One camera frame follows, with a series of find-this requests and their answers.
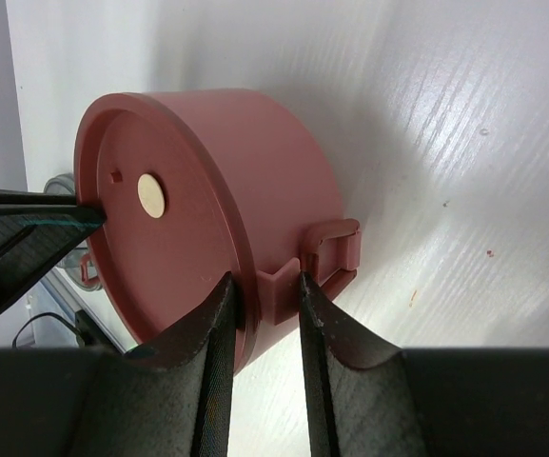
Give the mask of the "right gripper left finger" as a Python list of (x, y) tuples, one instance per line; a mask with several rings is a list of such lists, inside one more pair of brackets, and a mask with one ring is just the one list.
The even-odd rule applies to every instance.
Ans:
[(124, 355), (0, 349), (0, 456), (224, 456), (237, 291), (203, 303)]

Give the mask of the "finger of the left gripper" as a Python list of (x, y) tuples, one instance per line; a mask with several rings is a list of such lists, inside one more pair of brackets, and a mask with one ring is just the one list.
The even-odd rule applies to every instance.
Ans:
[(73, 195), (0, 189), (0, 315), (105, 221)]

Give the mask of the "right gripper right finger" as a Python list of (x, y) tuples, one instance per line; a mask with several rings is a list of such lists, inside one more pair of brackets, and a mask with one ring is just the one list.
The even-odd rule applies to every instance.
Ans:
[(549, 456), (549, 348), (399, 348), (300, 277), (315, 456)]

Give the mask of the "red steel bowl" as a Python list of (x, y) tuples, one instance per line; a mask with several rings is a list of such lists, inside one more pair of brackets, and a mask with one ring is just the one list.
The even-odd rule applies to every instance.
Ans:
[(198, 136), (241, 213), (253, 256), (258, 316), (254, 343), (238, 349), (242, 369), (298, 325), (299, 279), (308, 273), (335, 297), (355, 278), (358, 221), (343, 199), (317, 141), (289, 110), (250, 89), (139, 93), (172, 109)]

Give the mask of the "red lid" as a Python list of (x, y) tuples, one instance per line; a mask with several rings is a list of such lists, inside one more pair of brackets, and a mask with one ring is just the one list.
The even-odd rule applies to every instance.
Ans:
[(256, 275), (241, 213), (193, 130), (158, 99), (98, 98), (75, 143), (80, 202), (102, 209), (89, 239), (99, 276), (136, 341), (192, 311), (231, 272), (243, 295), (238, 349), (252, 346)]

